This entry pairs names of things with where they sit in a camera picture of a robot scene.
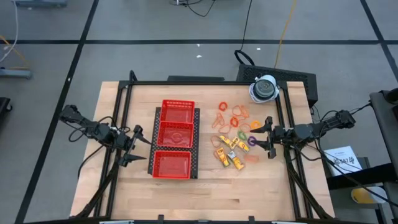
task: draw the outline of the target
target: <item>red basket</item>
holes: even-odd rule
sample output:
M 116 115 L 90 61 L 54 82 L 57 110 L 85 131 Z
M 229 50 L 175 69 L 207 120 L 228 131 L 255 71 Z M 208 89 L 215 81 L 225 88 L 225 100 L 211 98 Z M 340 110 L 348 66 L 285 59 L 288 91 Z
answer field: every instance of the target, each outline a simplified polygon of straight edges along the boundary
M 158 146 L 191 148 L 193 124 L 161 121 L 157 136 Z
M 191 152 L 156 151 L 152 176 L 158 179 L 189 179 Z
M 160 121 L 193 123 L 194 112 L 194 101 L 163 100 Z

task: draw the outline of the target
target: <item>green rubber band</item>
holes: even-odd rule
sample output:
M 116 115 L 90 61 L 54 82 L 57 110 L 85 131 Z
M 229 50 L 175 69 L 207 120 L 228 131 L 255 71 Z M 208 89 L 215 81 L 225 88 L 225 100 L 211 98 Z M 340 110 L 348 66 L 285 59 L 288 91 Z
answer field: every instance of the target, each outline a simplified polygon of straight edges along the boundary
M 240 138 L 243 141 L 248 140 L 248 137 L 246 136 L 246 134 L 241 130 L 238 131 L 238 138 Z

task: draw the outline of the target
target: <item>wooden table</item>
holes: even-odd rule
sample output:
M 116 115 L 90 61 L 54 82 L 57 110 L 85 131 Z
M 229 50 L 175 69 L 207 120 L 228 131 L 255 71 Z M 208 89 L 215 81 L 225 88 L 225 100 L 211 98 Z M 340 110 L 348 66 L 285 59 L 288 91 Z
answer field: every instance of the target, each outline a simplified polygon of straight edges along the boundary
M 112 115 L 118 82 L 103 82 L 99 93 L 94 120 Z M 289 96 L 296 124 L 311 123 L 307 97 L 303 83 L 288 82 Z M 287 113 L 283 93 L 281 102 L 286 126 Z M 245 162 L 243 153 L 235 150 L 246 164 L 238 171 L 233 165 L 224 168 L 213 155 L 215 148 L 210 142 L 218 128 L 211 128 L 221 101 L 228 103 L 223 112 L 227 122 L 234 105 L 249 108 L 253 120 L 264 122 L 272 116 L 278 125 L 275 102 L 255 104 L 248 94 L 248 86 L 234 85 L 135 85 L 132 88 L 127 126 L 140 124 L 144 136 L 152 137 L 155 108 L 161 106 L 163 99 L 193 100 L 200 108 L 200 149 L 199 172 L 196 180 L 160 180 L 153 179 L 147 173 L 148 160 L 134 161 L 119 170 L 119 179 L 115 194 L 112 219 L 156 220 L 164 214 L 166 220 L 248 220 L 254 215 L 256 220 L 295 220 L 290 196 L 288 175 L 283 157 L 283 148 L 275 146 L 277 157 L 267 158 L 267 152 L 258 146 L 252 147 L 250 154 L 258 155 L 257 164 Z M 120 109 L 120 122 L 123 109 Z M 232 129 L 230 137 L 236 136 L 237 129 Z M 266 134 L 253 134 L 257 139 L 265 139 Z M 89 140 L 85 156 L 91 154 L 99 144 Z M 132 152 L 149 158 L 150 146 L 137 142 Z M 308 157 L 318 157 L 319 153 L 308 147 L 302 151 Z M 82 168 L 76 188 L 71 215 L 78 213 L 90 200 L 98 188 L 103 165 L 104 151 L 89 160 Z M 308 189 L 319 204 L 334 216 L 330 194 L 321 161 L 309 162 L 303 159 Z M 302 194 L 297 188 L 302 216 L 305 216 Z M 108 193 L 104 195 L 101 214 L 105 214 Z

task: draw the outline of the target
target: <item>pegboard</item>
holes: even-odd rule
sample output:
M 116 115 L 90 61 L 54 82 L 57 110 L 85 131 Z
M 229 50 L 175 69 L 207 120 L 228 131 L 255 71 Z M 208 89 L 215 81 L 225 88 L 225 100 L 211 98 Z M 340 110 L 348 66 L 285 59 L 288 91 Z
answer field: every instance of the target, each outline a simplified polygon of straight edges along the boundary
M 154 157 L 156 150 L 168 150 L 168 151 L 190 151 L 191 152 L 191 179 L 198 178 L 198 161 L 199 161 L 199 121 L 200 121 L 200 109 L 195 108 L 193 115 L 193 142 L 190 149 L 179 148 L 179 147 L 165 147 L 156 145 L 157 135 L 159 133 L 160 125 L 160 107 L 156 107 L 154 130 L 152 134 L 152 145 L 150 147 L 150 156 L 148 162 L 148 174 L 152 175 L 152 168 L 154 166 Z

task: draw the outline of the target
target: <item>yellow package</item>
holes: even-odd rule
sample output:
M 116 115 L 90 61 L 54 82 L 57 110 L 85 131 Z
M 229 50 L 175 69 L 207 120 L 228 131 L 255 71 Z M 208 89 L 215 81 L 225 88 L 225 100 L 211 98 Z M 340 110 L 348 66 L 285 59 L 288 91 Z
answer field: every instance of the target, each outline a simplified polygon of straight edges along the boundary
M 228 167 L 229 162 L 228 162 L 228 159 L 226 158 L 224 149 L 221 147 L 221 148 L 217 149 L 216 152 L 217 152 L 218 158 L 223 163 L 224 167 Z
M 244 164 L 241 162 L 241 160 L 236 156 L 234 151 L 231 151 L 228 153 L 228 157 L 232 160 L 234 163 L 235 167 L 238 170 L 241 170 L 244 167 Z
M 231 140 L 229 140 L 228 138 L 226 138 L 225 136 L 219 136 L 219 138 L 227 145 L 230 144 Z
M 229 147 L 233 150 L 233 149 L 235 148 L 235 146 L 238 144 L 238 142 L 239 142 L 239 138 L 238 138 L 238 137 L 235 137 L 235 138 L 231 141 L 231 143 L 229 144 Z
M 238 146 L 239 146 L 245 153 L 248 153 L 249 150 L 250 150 L 250 148 L 249 148 L 243 141 L 240 141 L 240 142 L 238 143 Z

